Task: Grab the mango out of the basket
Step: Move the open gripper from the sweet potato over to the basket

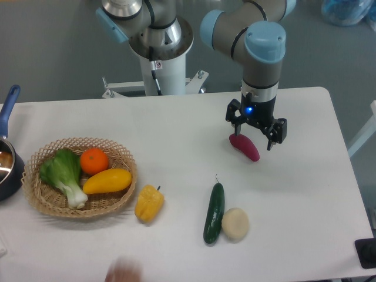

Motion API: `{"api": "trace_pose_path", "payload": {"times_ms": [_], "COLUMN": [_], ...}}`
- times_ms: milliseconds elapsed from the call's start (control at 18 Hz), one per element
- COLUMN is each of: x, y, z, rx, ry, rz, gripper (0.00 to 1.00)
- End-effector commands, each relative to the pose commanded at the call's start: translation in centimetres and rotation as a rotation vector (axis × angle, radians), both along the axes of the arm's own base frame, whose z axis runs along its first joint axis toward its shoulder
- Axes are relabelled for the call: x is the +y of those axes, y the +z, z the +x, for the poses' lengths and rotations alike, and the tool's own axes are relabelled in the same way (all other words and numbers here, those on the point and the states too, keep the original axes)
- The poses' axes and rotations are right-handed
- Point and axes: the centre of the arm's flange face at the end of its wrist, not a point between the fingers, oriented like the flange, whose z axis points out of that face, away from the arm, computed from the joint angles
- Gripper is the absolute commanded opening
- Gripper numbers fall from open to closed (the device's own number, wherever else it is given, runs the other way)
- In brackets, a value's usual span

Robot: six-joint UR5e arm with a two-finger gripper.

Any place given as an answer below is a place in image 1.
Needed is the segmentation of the blurred human hand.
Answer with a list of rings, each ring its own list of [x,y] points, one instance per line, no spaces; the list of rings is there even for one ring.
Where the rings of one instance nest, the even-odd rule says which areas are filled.
[[[142,268],[139,263],[118,258],[109,267],[105,282],[141,282]]]

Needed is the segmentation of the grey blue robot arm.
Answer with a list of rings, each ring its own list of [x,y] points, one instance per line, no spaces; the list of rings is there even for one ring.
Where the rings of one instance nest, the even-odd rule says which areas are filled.
[[[286,53],[280,21],[294,1],[244,1],[231,13],[208,12],[200,24],[202,42],[243,68],[241,99],[232,100],[226,120],[239,135],[248,124],[268,145],[284,141],[287,121],[275,118],[274,104]],[[193,30],[178,16],[175,1],[103,1],[96,10],[102,28],[119,43],[128,42],[139,57],[148,96],[186,93],[186,54]]]

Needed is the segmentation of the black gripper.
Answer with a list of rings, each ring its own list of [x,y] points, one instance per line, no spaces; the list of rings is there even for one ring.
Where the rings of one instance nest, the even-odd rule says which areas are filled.
[[[287,136],[287,119],[274,118],[276,96],[268,101],[258,102],[252,93],[241,93],[241,102],[232,99],[227,105],[225,120],[234,127],[234,134],[238,136],[241,125],[246,123],[261,130],[268,139],[267,150],[276,144],[282,144]]]

